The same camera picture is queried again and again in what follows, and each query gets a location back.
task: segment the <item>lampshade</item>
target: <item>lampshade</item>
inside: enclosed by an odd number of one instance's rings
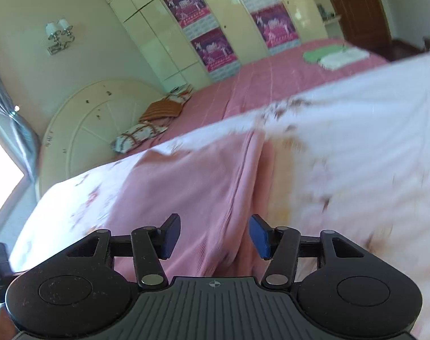
[[[56,33],[58,31],[58,26],[55,23],[48,23],[46,25],[46,36],[50,37],[52,36],[54,33]]]
[[[68,24],[65,18],[62,18],[61,20],[59,20],[59,25],[62,27],[63,30],[70,28],[70,24]]]

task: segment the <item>bed frame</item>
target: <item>bed frame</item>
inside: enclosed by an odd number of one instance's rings
[[[111,142],[164,96],[139,80],[103,80],[72,95],[46,130],[37,195],[114,159]]]

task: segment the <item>green towel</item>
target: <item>green towel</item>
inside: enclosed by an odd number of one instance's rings
[[[303,54],[303,59],[309,64],[316,64],[321,60],[321,58],[324,58],[331,53],[343,51],[344,49],[345,47],[342,45],[325,46],[313,51],[305,52]]]

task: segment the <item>gray curtain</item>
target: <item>gray curtain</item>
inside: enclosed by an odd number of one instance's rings
[[[30,128],[26,120],[15,112],[15,105],[8,95],[0,78],[0,114],[9,119],[12,132],[21,154],[22,168],[32,181],[37,177],[37,157],[39,152],[39,137]]]

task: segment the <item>pink bedsheet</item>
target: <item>pink bedsheet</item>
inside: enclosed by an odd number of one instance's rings
[[[339,39],[312,41],[245,65],[236,76],[194,93],[180,116],[170,121],[166,132],[144,142],[128,155],[142,152],[194,129],[387,63],[380,56],[371,54],[366,60],[329,71],[303,60],[305,52],[332,44],[347,43]]]
[[[248,221],[254,213],[266,215],[273,160],[273,146],[261,131],[227,135],[195,151],[149,150],[126,178],[103,227],[129,235],[178,213],[180,238],[162,262],[169,279],[214,274],[260,279],[266,264],[251,242]],[[114,268],[136,281],[131,258],[116,258]]]

